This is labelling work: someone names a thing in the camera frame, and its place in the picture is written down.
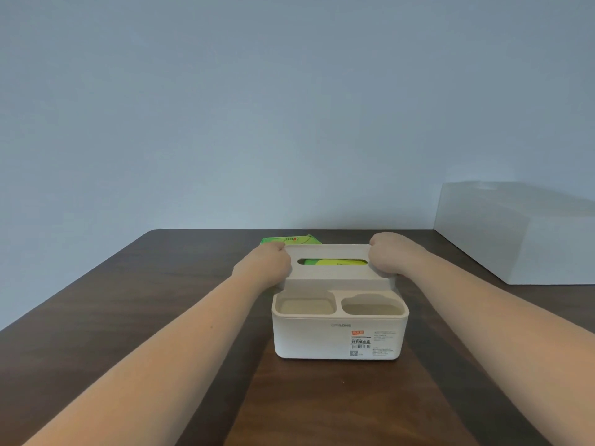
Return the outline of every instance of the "bare skin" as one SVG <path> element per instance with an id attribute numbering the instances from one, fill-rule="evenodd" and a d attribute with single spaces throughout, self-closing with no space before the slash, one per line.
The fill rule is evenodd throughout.
<path id="1" fill-rule="evenodd" d="M 413 280 L 494 382 L 552 444 L 594 444 L 595 335 L 404 236 L 379 233 L 370 244 L 370 261 L 380 270 Z"/>
<path id="2" fill-rule="evenodd" d="M 555 446 L 593 443 L 595 335 L 401 235 L 376 234 L 370 244 L 371 263 L 411 278 Z M 173 445 L 257 296 L 287 276 L 283 247 L 268 243 L 250 252 L 231 277 L 117 363 L 26 445 Z M 209 341 L 192 341 L 204 337 Z"/>

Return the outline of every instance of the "wood grain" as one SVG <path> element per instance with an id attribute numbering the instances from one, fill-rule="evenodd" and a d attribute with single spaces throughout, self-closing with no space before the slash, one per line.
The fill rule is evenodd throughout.
<path id="1" fill-rule="evenodd" d="M 283 230 L 155 230 L 0 332 L 0 444 L 26 441 L 145 339 Z M 309 230 L 323 243 L 374 231 Z M 434 231 L 401 232 L 430 251 L 595 330 L 593 286 L 506 286 Z M 283 360 L 271 348 L 271 294 L 258 298 L 179 445 L 547 442 L 494 386 L 418 288 L 391 362 Z"/>

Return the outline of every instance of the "product label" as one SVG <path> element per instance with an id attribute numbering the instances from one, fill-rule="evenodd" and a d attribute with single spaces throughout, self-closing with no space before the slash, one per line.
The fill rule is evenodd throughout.
<path id="1" fill-rule="evenodd" d="M 390 356 L 394 354 L 396 334 L 393 330 L 352 330 L 349 357 L 372 359 Z"/>

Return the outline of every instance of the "person's left hand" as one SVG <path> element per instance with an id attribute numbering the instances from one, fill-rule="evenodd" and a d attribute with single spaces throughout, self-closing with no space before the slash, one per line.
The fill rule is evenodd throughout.
<path id="1" fill-rule="evenodd" d="M 233 267 L 233 275 L 253 278 L 262 287 L 270 288 L 281 282 L 291 269 L 291 258 L 285 243 L 274 241 L 261 244 Z"/>

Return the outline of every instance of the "white tissue box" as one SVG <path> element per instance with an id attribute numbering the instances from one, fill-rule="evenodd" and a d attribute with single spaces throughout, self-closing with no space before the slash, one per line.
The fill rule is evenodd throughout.
<path id="1" fill-rule="evenodd" d="M 305 265 L 303 259 L 363 259 L 370 246 L 286 246 L 292 271 L 272 301 L 275 352 L 288 359 L 394 360 L 409 310 L 394 277 L 367 265 Z"/>
<path id="2" fill-rule="evenodd" d="M 434 228 L 507 284 L 595 284 L 591 200 L 518 182 L 447 183 Z"/>

